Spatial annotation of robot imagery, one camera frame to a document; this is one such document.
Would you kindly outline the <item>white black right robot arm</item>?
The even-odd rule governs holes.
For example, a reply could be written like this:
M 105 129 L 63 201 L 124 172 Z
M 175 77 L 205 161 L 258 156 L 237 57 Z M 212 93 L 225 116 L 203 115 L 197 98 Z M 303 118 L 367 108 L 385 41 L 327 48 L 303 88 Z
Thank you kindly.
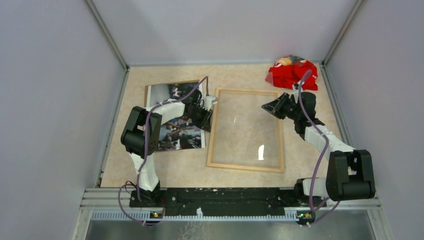
M 277 99 L 261 106 L 278 119 L 290 119 L 295 132 L 320 153 L 317 163 L 328 161 L 325 178 L 301 178 L 293 200 L 307 206 L 314 197 L 332 201 L 372 199 L 376 195 L 372 155 L 365 149 L 355 149 L 336 137 L 316 117 L 316 95 L 311 92 L 284 92 Z

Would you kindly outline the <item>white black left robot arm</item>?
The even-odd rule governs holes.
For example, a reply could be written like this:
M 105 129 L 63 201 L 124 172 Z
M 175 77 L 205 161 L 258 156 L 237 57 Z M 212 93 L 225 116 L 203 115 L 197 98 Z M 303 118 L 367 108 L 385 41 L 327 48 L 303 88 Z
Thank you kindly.
M 179 117 L 188 117 L 195 127 L 210 132 L 213 106 L 218 98 L 202 96 L 192 89 L 180 99 L 169 98 L 152 107 L 135 106 L 131 109 L 120 142 L 129 153 L 136 170 L 135 198 L 147 206 L 160 202 L 153 154 L 159 147 L 160 129 L 166 122 Z

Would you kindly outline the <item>printed street photo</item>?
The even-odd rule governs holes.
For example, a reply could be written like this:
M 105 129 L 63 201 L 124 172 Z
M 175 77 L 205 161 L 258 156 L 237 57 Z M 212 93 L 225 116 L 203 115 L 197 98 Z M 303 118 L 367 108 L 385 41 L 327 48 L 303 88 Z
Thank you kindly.
M 186 116 L 174 117 L 160 127 L 158 151 L 201 149 L 205 147 L 205 131 Z

